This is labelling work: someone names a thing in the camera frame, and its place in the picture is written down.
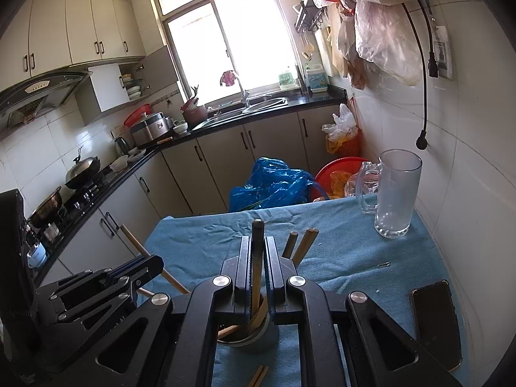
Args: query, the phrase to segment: wall socket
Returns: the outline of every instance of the wall socket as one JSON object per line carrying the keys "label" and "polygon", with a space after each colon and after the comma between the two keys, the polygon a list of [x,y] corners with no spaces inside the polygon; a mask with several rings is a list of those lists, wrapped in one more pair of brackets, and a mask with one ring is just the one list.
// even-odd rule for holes
{"label": "wall socket", "polygon": [[113,139],[120,137],[121,135],[124,135],[125,128],[123,125],[115,126],[111,131],[111,136]]}

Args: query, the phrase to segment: plastic bottle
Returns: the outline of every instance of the plastic bottle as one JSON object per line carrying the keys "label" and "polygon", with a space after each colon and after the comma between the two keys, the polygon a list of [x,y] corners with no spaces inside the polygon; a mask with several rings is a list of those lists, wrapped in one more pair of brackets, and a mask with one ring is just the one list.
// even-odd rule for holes
{"label": "plastic bottle", "polygon": [[310,90],[313,93],[326,92],[328,90],[328,79],[321,64],[307,65],[306,76]]}

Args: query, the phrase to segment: pot lid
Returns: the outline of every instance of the pot lid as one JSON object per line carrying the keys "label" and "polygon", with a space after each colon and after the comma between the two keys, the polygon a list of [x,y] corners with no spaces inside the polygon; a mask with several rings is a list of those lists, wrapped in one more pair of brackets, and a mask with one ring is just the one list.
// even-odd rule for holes
{"label": "pot lid", "polygon": [[91,164],[95,161],[96,157],[88,157],[84,160],[81,160],[81,150],[82,147],[79,148],[78,156],[73,159],[73,161],[75,161],[75,165],[71,169],[69,169],[68,173],[66,173],[66,182],[69,182],[74,177],[78,176],[83,171],[88,169],[89,166],[91,166]]}

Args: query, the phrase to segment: kitchen cabinet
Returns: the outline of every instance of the kitchen cabinet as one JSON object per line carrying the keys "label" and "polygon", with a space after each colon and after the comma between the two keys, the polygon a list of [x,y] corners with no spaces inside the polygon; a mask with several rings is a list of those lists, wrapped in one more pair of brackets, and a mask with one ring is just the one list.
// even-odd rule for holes
{"label": "kitchen cabinet", "polygon": [[134,172],[159,217],[189,217],[192,210],[177,186],[163,155],[157,153]]}
{"label": "kitchen cabinet", "polygon": [[66,245],[59,260],[76,274],[86,269],[114,269],[134,257],[97,210]]}
{"label": "kitchen cabinet", "polygon": [[244,128],[255,159],[277,158],[291,169],[308,170],[297,113],[249,122]]}
{"label": "kitchen cabinet", "polygon": [[66,33],[65,0],[33,0],[29,51],[33,77],[72,63]]}
{"label": "kitchen cabinet", "polygon": [[120,226],[126,225],[138,241],[144,244],[160,220],[158,213],[141,190],[140,183],[135,175],[129,176],[102,203],[99,210],[114,232],[135,255],[139,254],[138,251],[122,233]]}
{"label": "kitchen cabinet", "polygon": [[102,59],[121,58],[125,55],[118,29],[113,0],[91,0],[91,9]]}
{"label": "kitchen cabinet", "polygon": [[86,125],[101,117],[103,112],[129,102],[118,64],[99,65],[88,70],[92,72],[91,76],[75,91],[77,106]]}
{"label": "kitchen cabinet", "polygon": [[197,140],[182,142],[162,153],[194,214],[227,211]]}
{"label": "kitchen cabinet", "polygon": [[52,265],[52,268],[47,272],[43,281],[41,281],[41,286],[52,284],[53,282],[59,281],[61,279],[66,278],[67,276],[73,275],[58,259]]}
{"label": "kitchen cabinet", "polygon": [[0,92],[30,78],[29,22],[32,0],[28,0],[0,40]]}
{"label": "kitchen cabinet", "polygon": [[339,114],[339,105],[306,109],[297,113],[308,160],[308,170],[313,176],[337,158],[326,151],[326,134],[321,131],[324,124],[333,123],[333,113]]}
{"label": "kitchen cabinet", "polygon": [[113,4],[125,56],[145,56],[133,5],[127,0],[113,0]]}
{"label": "kitchen cabinet", "polygon": [[251,144],[244,127],[235,126],[197,138],[213,179],[229,207],[231,189],[243,186],[254,166]]}
{"label": "kitchen cabinet", "polygon": [[102,59],[91,0],[66,0],[66,29],[72,63]]}

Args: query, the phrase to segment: power cord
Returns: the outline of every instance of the power cord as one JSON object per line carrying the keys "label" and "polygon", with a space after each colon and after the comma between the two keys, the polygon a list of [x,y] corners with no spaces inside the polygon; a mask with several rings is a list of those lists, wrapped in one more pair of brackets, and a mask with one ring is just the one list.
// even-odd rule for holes
{"label": "power cord", "polygon": [[428,141],[426,140],[426,123],[427,123],[427,89],[426,89],[426,69],[425,69],[425,58],[422,52],[421,42],[419,40],[419,36],[417,35],[416,27],[414,26],[414,22],[412,22],[412,17],[410,17],[410,13],[407,10],[407,6],[405,3],[402,3],[402,6],[407,13],[407,17],[409,18],[410,25],[412,26],[412,31],[414,32],[414,36],[416,37],[417,47],[421,53],[421,64],[422,64],[422,88],[424,93],[424,107],[425,107],[425,120],[422,126],[421,134],[416,140],[416,147],[419,150],[426,150],[428,147]]}

